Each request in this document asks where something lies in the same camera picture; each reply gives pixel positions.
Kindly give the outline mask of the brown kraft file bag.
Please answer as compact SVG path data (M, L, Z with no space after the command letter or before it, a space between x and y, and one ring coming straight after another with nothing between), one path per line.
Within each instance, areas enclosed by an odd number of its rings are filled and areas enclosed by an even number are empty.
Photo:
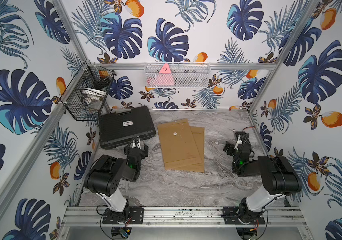
M201 163L190 127L188 119L158 125L166 170Z
M204 173L204 128L190 127L190 129L201 158L201 163L173 168L173 170Z

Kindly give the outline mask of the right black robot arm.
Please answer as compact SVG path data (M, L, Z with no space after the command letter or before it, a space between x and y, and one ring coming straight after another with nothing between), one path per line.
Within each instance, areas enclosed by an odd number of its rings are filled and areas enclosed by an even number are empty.
M226 142L223 151L232 157L232 172L238 177L260 176L262 185L252 195L243 198L237 207L224 207L222 218L226 225L265 224L266 208L274 201L302 189L300 179L287 158L259 156L250 158L253 152L246 132L235 132L236 143Z

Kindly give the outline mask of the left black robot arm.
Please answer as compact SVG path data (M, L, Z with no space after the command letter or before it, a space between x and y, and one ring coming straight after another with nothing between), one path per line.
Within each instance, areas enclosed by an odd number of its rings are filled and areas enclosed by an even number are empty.
M131 207L119 189L120 181L136 182L142 169L142 160L148 157L149 148L134 138L124 148L125 159L103 155L91 167L85 188L97 194L105 202L102 224L142 224L144 209Z

